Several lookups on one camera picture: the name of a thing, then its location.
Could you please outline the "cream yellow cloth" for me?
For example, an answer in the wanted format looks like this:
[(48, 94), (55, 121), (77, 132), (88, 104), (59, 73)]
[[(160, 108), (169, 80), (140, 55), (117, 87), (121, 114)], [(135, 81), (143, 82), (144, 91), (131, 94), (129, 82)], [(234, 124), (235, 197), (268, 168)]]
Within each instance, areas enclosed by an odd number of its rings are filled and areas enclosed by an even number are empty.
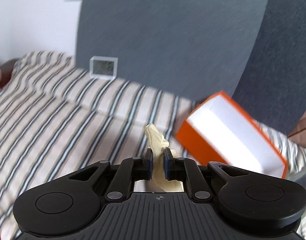
[(164, 150), (170, 143), (164, 135), (154, 126), (149, 124), (145, 128), (145, 135), (148, 139), (148, 147), (153, 153), (152, 179), (145, 182), (146, 191), (149, 192), (183, 192), (183, 183), (178, 180), (167, 180), (164, 170)]

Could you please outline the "orange cardboard box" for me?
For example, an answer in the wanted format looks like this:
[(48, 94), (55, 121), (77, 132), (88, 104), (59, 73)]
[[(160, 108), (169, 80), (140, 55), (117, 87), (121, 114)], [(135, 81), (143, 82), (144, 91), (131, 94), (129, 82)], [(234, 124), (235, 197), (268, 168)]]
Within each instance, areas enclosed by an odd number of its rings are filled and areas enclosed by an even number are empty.
[(285, 178), (288, 170), (280, 151), (225, 92), (196, 107), (176, 139), (203, 166), (217, 161), (277, 178)]

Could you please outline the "striped bed cover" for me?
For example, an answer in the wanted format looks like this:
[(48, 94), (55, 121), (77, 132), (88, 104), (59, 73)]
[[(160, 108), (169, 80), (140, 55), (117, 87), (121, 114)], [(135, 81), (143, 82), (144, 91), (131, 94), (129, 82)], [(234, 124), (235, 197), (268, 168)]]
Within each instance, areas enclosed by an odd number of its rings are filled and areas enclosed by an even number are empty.
[[(0, 89), (0, 239), (306, 239), (306, 189), (289, 176), (306, 151), (255, 123), (288, 163), (277, 178), (217, 161), (201, 165), (176, 139), (196, 107), (125, 80), (94, 79), (70, 56), (34, 51)], [(174, 158), (199, 166), (207, 202), (135, 182), (108, 202), (111, 167), (144, 157), (149, 124)]]

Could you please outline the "small digital clock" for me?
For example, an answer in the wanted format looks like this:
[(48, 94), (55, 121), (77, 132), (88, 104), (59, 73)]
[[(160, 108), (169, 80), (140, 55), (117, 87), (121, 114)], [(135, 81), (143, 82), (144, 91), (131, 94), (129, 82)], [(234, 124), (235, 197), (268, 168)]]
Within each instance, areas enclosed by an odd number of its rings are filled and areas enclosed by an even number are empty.
[(117, 76), (117, 57), (93, 56), (90, 59), (90, 77), (114, 80)]

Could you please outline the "clear green storage box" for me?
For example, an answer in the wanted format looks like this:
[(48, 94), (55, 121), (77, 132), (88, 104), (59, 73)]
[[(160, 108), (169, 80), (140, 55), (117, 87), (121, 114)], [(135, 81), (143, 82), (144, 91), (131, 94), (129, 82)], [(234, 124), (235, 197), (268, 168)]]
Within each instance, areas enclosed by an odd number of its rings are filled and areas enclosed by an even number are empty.
[(306, 189), (306, 168), (301, 170), (299, 173), (289, 176), (288, 178), (294, 181)]

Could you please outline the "dark grey headboard panel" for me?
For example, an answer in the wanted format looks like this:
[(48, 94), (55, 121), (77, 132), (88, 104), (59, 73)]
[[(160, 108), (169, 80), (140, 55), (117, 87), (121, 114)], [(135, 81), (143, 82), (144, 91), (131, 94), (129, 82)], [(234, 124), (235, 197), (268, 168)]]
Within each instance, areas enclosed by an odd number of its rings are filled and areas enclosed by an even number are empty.
[(288, 135), (306, 110), (306, 0), (268, 0), (233, 99)]

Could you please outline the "light grey headboard panel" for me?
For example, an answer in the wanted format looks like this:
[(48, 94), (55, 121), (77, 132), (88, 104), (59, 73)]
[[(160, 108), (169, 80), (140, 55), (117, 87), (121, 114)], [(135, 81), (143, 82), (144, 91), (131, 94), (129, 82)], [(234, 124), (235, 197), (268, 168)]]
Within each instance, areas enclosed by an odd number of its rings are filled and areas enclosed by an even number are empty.
[(118, 60), (117, 75), (202, 100), (232, 95), (268, 0), (82, 0), (76, 65)]

